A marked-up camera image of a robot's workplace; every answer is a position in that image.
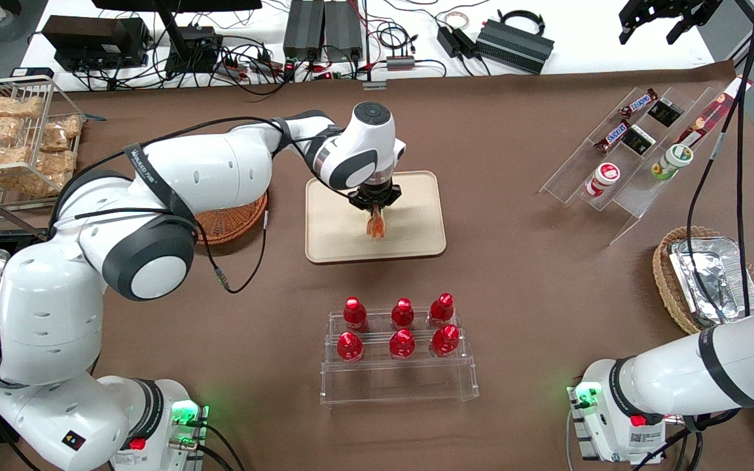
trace red emergency button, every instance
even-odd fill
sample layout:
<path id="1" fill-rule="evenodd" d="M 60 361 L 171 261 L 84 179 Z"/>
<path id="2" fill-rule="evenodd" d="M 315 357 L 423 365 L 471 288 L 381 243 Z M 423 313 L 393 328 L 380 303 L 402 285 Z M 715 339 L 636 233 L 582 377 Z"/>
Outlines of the red emergency button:
<path id="1" fill-rule="evenodd" d="M 145 445 L 147 445 L 147 441 L 144 438 L 134 438 L 130 440 L 131 450 L 144 450 Z"/>
<path id="2" fill-rule="evenodd" d="M 647 419 L 643 415 L 633 415 L 630 418 L 630 423 L 634 427 L 642 427 L 647 425 Z"/>

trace brown tablecloth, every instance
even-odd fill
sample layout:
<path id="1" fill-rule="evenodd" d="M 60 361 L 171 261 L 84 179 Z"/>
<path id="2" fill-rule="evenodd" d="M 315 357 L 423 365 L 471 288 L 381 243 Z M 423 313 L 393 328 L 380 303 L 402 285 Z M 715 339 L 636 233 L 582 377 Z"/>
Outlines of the brown tablecloth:
<path id="1" fill-rule="evenodd" d="M 200 254 L 168 297 L 137 304 L 107 292 L 96 373 L 180 381 L 211 406 L 211 423 L 249 470 L 566 469 L 566 385 L 599 358 L 634 355 L 683 335 L 662 307 L 651 255 L 665 233 L 685 223 L 706 159 L 681 171 L 643 221 L 611 247 L 624 215 L 597 213 L 580 200 L 563 206 L 537 191 L 632 87 L 674 86 L 696 97 L 733 76 L 720 63 L 694 71 L 398 80 L 383 92 L 325 81 L 287 86 L 254 103 L 236 88 L 74 95 L 84 111 L 109 119 L 88 125 L 81 163 L 217 117 L 321 108 L 344 126 L 357 102 L 380 101 L 395 113 L 397 135 L 408 144 L 400 170 L 438 177 L 448 238 L 437 258 L 311 265 L 303 242 L 310 174 L 295 155 L 282 154 L 270 187 L 266 258 L 248 289 L 228 295 Z M 707 156 L 713 144 L 709 139 L 698 155 Z M 695 217 L 730 236 L 735 148 L 732 132 Z M 746 241 L 754 265 L 752 126 L 745 155 Z M 124 162 L 111 167 L 132 174 Z M 255 228 L 218 259 L 233 286 L 249 274 L 259 248 Z M 385 307 L 401 296 L 427 304 L 445 291 L 455 295 L 473 344 L 478 399 L 333 411 L 319 405 L 327 312 L 350 295 Z M 211 444 L 225 453 L 216 440 Z M 575 469 L 629 469 L 582 462 L 577 445 L 572 450 Z M 660 468 L 670 466 L 673 456 Z M 206 461 L 206 468 L 217 465 Z M 0 469 L 24 469 L 3 445 Z M 699 469 L 754 470 L 754 411 L 706 432 Z"/>

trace wicker basket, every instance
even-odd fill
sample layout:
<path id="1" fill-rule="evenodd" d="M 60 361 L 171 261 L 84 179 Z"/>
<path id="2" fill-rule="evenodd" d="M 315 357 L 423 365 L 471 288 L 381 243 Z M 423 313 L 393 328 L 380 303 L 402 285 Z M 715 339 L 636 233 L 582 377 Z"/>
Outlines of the wicker basket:
<path id="1" fill-rule="evenodd" d="M 719 235 L 721 235 L 719 232 L 706 227 L 691 226 L 692 237 L 717 237 Z M 685 227 L 678 227 L 672 232 L 668 232 L 668 235 L 665 235 L 665 238 L 653 251 L 653 278 L 656 280 L 659 296 L 662 297 L 662 302 L 664 302 L 668 313 L 671 314 L 673 321 L 686 333 L 697 334 L 701 331 L 701 328 L 694 322 L 691 312 L 689 312 L 683 289 L 679 285 L 676 274 L 673 273 L 673 266 L 668 258 L 668 244 L 682 241 L 682 239 L 685 239 Z M 746 271 L 749 272 L 752 283 L 754 283 L 754 270 L 748 263 L 746 264 Z"/>
<path id="2" fill-rule="evenodd" d="M 200 213 L 197 220 L 206 231 L 209 244 L 223 244 L 246 233 L 264 214 L 265 209 L 266 194 L 246 206 Z M 203 241 L 202 235 L 198 236 L 198 241 Z"/>

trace red bottle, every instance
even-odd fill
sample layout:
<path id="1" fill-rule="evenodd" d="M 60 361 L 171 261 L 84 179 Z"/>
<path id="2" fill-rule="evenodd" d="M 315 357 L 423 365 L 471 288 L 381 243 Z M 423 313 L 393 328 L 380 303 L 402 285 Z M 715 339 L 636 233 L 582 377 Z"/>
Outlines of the red bottle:
<path id="1" fill-rule="evenodd" d="M 360 361 L 365 354 L 363 341 L 356 334 L 343 332 L 342 335 L 339 335 L 339 341 L 336 343 L 336 353 L 339 354 L 343 361 L 351 363 Z"/>
<path id="2" fill-rule="evenodd" d="M 454 349 L 458 348 L 458 337 L 458 327 L 455 325 L 447 324 L 438 329 L 435 335 L 432 336 L 430 342 L 430 351 L 432 352 L 432 355 L 449 355 Z"/>
<path id="3" fill-rule="evenodd" d="M 412 328 L 415 320 L 415 311 L 412 310 L 412 302 L 406 298 L 400 298 L 397 305 L 391 310 L 391 327 L 395 330 Z"/>
<path id="4" fill-rule="evenodd" d="M 357 334 L 368 332 L 368 315 L 365 313 L 365 306 L 359 299 L 352 296 L 348 298 L 348 301 L 345 301 L 342 317 L 345 318 L 345 325 L 351 332 Z"/>
<path id="5" fill-rule="evenodd" d="M 389 354 L 395 360 L 404 360 L 412 356 L 415 352 L 415 337 L 412 337 L 412 333 L 402 328 L 392 335 L 389 340 Z"/>
<path id="6" fill-rule="evenodd" d="M 445 292 L 435 302 L 432 302 L 429 316 L 427 316 L 427 326 L 429 328 L 442 328 L 450 324 L 452 314 L 455 312 L 456 309 L 452 307 L 452 295 Z"/>

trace clear acrylic stand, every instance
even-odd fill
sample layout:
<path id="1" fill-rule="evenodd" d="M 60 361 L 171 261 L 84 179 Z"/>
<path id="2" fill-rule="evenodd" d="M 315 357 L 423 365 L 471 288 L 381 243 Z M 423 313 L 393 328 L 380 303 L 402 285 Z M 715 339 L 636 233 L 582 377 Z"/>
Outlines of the clear acrylic stand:
<path id="1" fill-rule="evenodd" d="M 628 212 L 630 214 L 628 222 L 619 230 L 610 244 L 617 241 L 641 220 L 670 182 L 670 179 L 659 180 L 653 176 L 650 171 L 653 164 L 659 161 L 659 158 L 677 140 L 682 131 L 688 128 L 697 119 L 697 116 L 700 116 L 704 107 L 720 95 L 717 90 L 709 87 L 697 99 L 689 99 L 677 92 L 676 89 L 668 88 L 660 96 L 669 99 L 674 105 L 685 110 L 671 126 L 662 125 L 658 120 L 647 114 L 647 110 L 652 107 L 650 104 L 646 106 L 645 110 L 638 111 L 637 115 L 628 119 L 631 125 L 637 125 L 656 141 L 653 146 L 642 155 L 634 152 L 625 143 L 616 143 L 607 154 L 595 149 L 594 144 L 607 137 L 607 134 L 613 131 L 622 120 L 617 110 L 631 104 L 644 94 L 645 92 L 642 89 L 632 90 L 541 188 L 541 191 L 547 191 L 564 204 L 569 203 L 574 196 L 578 196 L 589 203 L 596 211 L 604 211 L 610 203 L 614 202 L 623 211 Z M 699 147 L 705 139 L 706 137 L 701 139 L 692 148 Z M 619 167 L 619 181 L 604 190 L 601 196 L 590 196 L 584 189 L 586 183 L 592 179 L 592 173 L 596 167 L 605 162 L 616 164 Z"/>
<path id="2" fill-rule="evenodd" d="M 416 318 L 411 331 L 416 348 L 406 360 L 394 360 L 389 355 L 389 339 L 395 333 L 390 309 L 368 313 L 368 333 L 357 334 L 365 355 L 355 363 L 345 362 L 337 355 L 336 343 L 347 328 L 341 311 L 330 313 L 322 358 L 323 406 L 436 399 L 466 402 L 478 397 L 476 363 L 458 314 L 452 319 L 461 332 L 458 348 L 439 358 L 429 351 L 436 330 L 427 327 L 428 307 L 414 308 Z"/>

